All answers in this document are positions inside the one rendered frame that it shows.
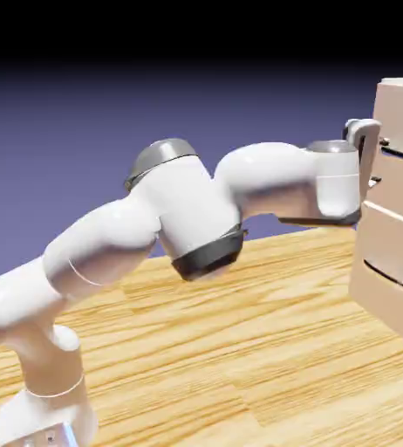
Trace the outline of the light wood drawer front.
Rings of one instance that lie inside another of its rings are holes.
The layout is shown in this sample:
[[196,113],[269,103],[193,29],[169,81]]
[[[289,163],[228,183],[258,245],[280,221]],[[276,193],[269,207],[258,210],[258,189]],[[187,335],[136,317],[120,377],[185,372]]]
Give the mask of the light wood drawer front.
[[403,280],[403,221],[373,207],[363,209],[349,285],[353,300],[403,338],[403,287],[371,271],[364,258]]
[[[403,151],[403,79],[384,79],[377,88],[373,117],[381,122],[380,139]],[[381,182],[369,188],[365,207],[373,207],[403,221],[403,160],[377,149],[372,176]]]

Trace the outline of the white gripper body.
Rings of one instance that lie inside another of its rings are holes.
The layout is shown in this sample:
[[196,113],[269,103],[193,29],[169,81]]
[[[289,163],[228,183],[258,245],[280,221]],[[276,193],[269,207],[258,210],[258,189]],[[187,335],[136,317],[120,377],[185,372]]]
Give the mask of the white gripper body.
[[359,150],[359,186],[361,201],[365,200],[369,181],[372,174],[372,165],[379,147],[379,134],[381,124],[374,119],[359,120],[353,125],[353,142]]

